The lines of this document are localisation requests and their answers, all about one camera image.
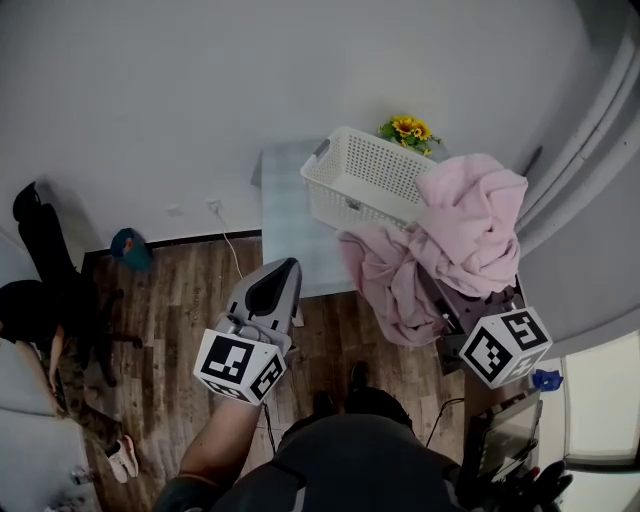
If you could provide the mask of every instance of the laundry basket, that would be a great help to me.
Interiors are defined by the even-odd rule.
[[[418,215],[414,179],[437,164],[373,135],[335,130],[300,169],[311,214],[334,228],[368,221],[404,228]]]

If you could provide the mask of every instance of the trash can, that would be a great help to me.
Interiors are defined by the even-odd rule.
[[[131,228],[121,229],[113,237],[111,255],[136,272],[151,270],[151,252],[147,249],[144,239]]]

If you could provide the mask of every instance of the sunflower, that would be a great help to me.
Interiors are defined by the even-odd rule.
[[[427,124],[420,119],[413,121],[413,134],[420,140],[426,140],[433,135]]]
[[[408,137],[413,131],[413,117],[394,117],[393,127],[402,137]]]

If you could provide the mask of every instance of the pink blanket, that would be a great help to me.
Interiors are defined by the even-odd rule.
[[[434,341],[444,321],[417,277],[470,297],[515,285],[520,246],[514,232],[527,180],[488,155],[455,157],[416,178],[425,204],[406,233],[364,224],[337,234],[356,287],[385,337],[399,345]]]

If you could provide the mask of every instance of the black pants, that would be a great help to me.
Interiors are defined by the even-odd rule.
[[[347,414],[375,414],[376,416],[384,416],[412,428],[413,423],[406,411],[395,398],[386,391],[376,388],[361,388],[351,393],[344,401],[344,410]],[[282,439],[297,432],[319,419],[325,418],[326,415],[312,414],[308,418],[296,421],[291,428],[287,430]]]

